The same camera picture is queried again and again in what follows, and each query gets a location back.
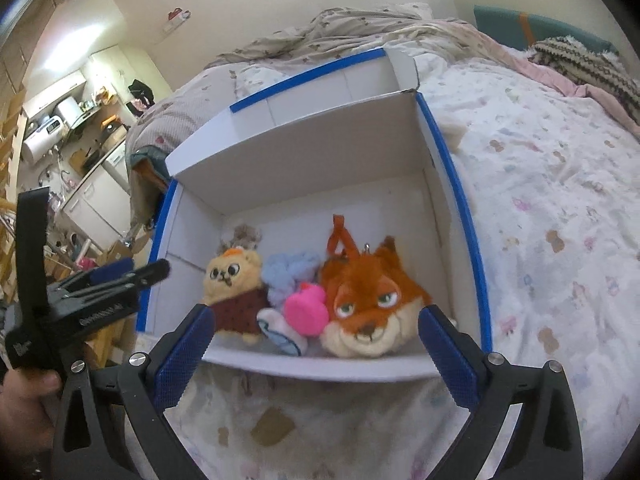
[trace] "yellow bear plush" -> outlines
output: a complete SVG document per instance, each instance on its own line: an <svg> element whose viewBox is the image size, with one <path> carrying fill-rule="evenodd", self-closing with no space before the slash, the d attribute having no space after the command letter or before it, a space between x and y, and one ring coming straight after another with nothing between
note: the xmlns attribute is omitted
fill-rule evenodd
<svg viewBox="0 0 640 480"><path fill-rule="evenodd" d="M214 311L216 332L240 333L247 343L262 335L256 315L269 302L261 270L260 255L241 248L229 249L209 262L202 303Z"/></svg>

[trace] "bed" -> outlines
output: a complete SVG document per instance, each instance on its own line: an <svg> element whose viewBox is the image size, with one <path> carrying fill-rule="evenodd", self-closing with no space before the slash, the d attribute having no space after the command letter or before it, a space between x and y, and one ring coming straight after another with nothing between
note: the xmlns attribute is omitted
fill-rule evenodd
<svg viewBox="0 0 640 480"><path fill-rule="evenodd" d="M564 365L585 478L602 478L640 422L640 144L638 126L605 96L595 95L609 114L554 83L553 71L527 72L523 56L503 55L468 25L432 20L425 4L329 9L216 58L143 117L127 153L179 144L239 98L382 45L414 56L419 91L441 126L465 130L452 156L486 269L494 349L518 364ZM153 342L141 335L138 347ZM315 383L202 364L166 416L212 479L417 480L466 411L440 380ZM148 475L131 431L127 441ZM482 478L506 444L502 435Z"/></svg>

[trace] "human hand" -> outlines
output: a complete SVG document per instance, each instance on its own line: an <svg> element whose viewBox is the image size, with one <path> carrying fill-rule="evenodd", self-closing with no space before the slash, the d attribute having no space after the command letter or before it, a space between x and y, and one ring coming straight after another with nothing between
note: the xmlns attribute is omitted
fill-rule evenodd
<svg viewBox="0 0 640 480"><path fill-rule="evenodd" d="M54 428L40 399L61 385L52 371L7 372L0 393L0 446L7 455L24 456L51 448Z"/></svg>

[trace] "fox nose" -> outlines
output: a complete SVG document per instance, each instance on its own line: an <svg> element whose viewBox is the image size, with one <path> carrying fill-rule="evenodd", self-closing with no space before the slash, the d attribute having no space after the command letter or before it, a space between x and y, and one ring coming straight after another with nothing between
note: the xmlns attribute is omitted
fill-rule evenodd
<svg viewBox="0 0 640 480"><path fill-rule="evenodd" d="M372 321L369 321L368 323L365 323L358 330L359 333L361 333L362 335L365 335L367 337L371 337L375 331L376 331L376 324L374 322L372 322Z"/></svg>

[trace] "ceiling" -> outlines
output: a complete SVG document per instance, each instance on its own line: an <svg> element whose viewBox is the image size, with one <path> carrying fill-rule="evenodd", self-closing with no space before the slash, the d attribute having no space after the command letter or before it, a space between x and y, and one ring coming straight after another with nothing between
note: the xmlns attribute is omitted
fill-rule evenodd
<svg viewBox="0 0 640 480"><path fill-rule="evenodd" d="M92 53L119 43L126 30L124 17L113 0L68 0L59 5L30 59L23 79L26 98L78 70ZM69 50L65 38L72 40L70 44L76 55L64 59L53 56L60 54L60 48L56 50L60 45L63 52Z"/></svg>

